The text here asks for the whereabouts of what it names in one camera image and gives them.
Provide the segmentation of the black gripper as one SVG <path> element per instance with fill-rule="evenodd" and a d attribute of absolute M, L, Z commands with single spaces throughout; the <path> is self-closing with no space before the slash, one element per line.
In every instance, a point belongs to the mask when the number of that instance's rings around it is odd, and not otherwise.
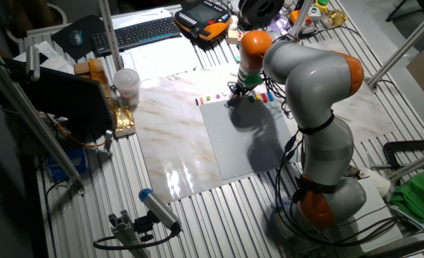
<path fill-rule="evenodd" d="M 243 97 L 244 96 L 244 93 L 243 92 L 247 92 L 248 91 L 248 89 L 245 86 L 245 84 L 242 83 L 242 82 L 240 82 L 240 81 L 229 82 L 228 83 L 228 87 L 229 87 L 230 91 L 232 91 L 233 97 L 236 97 L 237 96 L 237 93 L 236 92 L 238 92 L 238 96 L 239 97 Z"/>

